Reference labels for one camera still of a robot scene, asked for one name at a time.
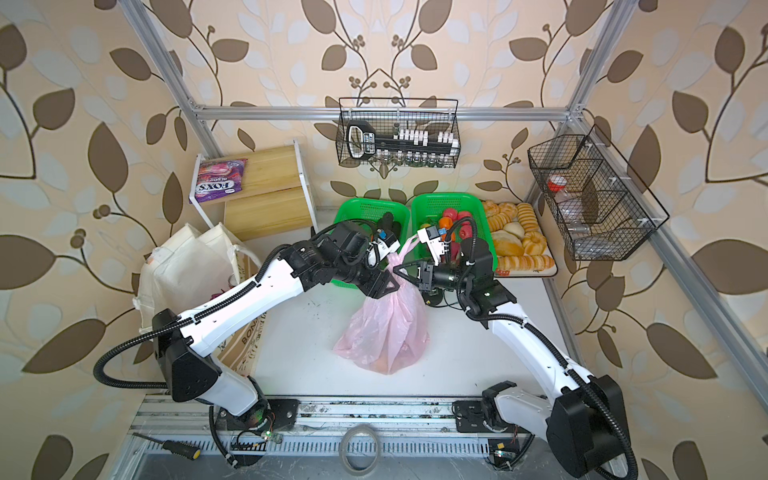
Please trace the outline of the bread tray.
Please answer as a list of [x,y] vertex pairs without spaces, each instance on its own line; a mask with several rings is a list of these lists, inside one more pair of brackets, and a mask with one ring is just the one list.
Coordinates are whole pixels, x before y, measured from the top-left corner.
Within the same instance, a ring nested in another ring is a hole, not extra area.
[[501,278],[552,277],[558,269],[533,206],[482,201]]

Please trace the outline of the green vegetable basket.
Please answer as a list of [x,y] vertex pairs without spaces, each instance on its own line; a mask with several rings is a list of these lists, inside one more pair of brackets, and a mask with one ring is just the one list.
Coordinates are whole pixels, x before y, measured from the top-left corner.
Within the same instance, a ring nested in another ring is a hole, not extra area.
[[394,256],[399,254],[405,245],[404,223],[408,219],[407,209],[392,202],[360,198],[349,200],[341,206],[322,242],[324,252],[329,255],[331,264],[335,268],[333,276],[335,282],[345,283],[344,278],[349,273],[350,267],[361,259],[377,228],[378,220],[386,212],[392,212],[395,220],[402,224],[402,232],[398,237],[400,248],[387,257],[387,269],[390,271],[390,267],[394,264]]

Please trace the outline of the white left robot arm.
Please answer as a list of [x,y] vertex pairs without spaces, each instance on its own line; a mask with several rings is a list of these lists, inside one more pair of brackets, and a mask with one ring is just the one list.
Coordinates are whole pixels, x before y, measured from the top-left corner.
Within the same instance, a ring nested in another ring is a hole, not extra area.
[[[317,285],[333,280],[352,284],[365,296],[383,298],[398,290],[382,263],[401,243],[389,224],[353,219],[333,224],[308,240],[276,247],[258,273],[207,303],[180,314],[159,312],[152,331],[105,353],[94,365],[94,378],[120,389],[162,389],[177,402],[202,399],[216,404],[215,391],[238,406],[253,406],[259,394],[248,379],[218,364],[214,351],[228,337],[273,307]],[[148,340],[163,381],[139,382],[114,378],[105,367],[118,354]]]

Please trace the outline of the purple eggplant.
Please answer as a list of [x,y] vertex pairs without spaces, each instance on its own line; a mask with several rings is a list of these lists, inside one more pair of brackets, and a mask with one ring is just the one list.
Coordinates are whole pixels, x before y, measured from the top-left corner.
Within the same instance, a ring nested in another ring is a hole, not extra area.
[[389,231],[395,237],[400,237],[402,232],[402,224],[396,221],[392,212],[386,212],[378,220],[377,227],[382,231]]

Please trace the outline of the white wooden shelf rack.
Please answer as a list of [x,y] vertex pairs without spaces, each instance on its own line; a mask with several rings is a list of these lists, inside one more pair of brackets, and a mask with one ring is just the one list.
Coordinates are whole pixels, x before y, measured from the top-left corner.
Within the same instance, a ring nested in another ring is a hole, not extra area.
[[245,161],[242,190],[203,203],[196,198],[195,190],[202,167],[210,161],[203,155],[195,160],[188,198],[208,227],[222,224],[243,241],[319,228],[309,175],[297,141],[230,158]]

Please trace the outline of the purple fox's candy bag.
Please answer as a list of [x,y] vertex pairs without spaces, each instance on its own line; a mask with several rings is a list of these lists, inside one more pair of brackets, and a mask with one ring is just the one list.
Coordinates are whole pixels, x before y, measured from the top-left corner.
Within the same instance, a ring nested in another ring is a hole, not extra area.
[[245,158],[202,162],[194,185],[194,199],[199,203],[211,202],[241,192],[246,163]]

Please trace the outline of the black white tool set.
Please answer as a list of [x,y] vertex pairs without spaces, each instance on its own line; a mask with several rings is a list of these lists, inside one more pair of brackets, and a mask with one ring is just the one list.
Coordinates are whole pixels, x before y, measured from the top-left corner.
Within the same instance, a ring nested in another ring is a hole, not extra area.
[[430,133],[426,129],[405,128],[398,124],[379,130],[367,121],[351,121],[340,140],[350,157],[357,160],[427,160],[457,158],[461,151],[458,136],[452,131]]

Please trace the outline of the pink plastic bag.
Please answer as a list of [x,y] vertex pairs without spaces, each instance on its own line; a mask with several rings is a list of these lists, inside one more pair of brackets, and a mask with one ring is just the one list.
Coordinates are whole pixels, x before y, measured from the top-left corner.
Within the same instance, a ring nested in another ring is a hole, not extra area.
[[381,299],[365,299],[333,347],[339,357],[384,375],[416,363],[429,343],[420,291],[399,276],[394,280],[398,290]]

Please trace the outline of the cream floral tote bag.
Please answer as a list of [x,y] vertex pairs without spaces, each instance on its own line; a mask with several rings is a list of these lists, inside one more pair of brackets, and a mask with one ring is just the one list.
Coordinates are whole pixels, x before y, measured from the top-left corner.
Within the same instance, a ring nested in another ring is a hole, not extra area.
[[140,331],[155,314],[200,306],[254,276],[262,260],[223,225],[201,232],[187,224],[156,247],[141,268],[133,304]]

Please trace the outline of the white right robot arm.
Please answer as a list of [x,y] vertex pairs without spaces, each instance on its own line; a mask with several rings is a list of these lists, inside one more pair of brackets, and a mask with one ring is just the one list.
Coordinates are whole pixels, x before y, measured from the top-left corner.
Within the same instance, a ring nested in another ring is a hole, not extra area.
[[428,258],[397,265],[394,272],[422,293],[454,292],[467,318],[510,347],[540,386],[539,395],[511,381],[486,389],[481,408],[487,428],[522,427],[546,441],[576,478],[596,472],[613,479],[607,466],[618,458],[626,463],[625,478],[638,478],[621,388],[608,375],[593,375],[540,331],[496,279],[489,245],[479,238],[475,221],[465,217],[456,224],[470,228],[460,242],[454,242],[453,229],[417,230],[409,241],[425,246]]

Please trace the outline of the red apple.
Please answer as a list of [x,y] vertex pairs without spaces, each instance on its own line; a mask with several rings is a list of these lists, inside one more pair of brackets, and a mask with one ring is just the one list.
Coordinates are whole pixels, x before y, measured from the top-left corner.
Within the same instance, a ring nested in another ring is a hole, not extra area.
[[458,219],[458,211],[454,208],[446,208],[443,211],[442,216],[444,218],[450,219],[451,221],[456,221]]

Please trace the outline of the yellow handled screwdriver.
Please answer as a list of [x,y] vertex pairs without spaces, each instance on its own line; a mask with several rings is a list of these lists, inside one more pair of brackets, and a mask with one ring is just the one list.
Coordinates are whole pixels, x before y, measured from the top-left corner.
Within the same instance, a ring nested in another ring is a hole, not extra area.
[[180,456],[187,460],[197,460],[201,456],[201,450],[191,444],[175,440],[159,440],[144,434],[132,432],[132,436],[146,440],[151,444],[158,445],[161,450],[167,451],[173,455]]

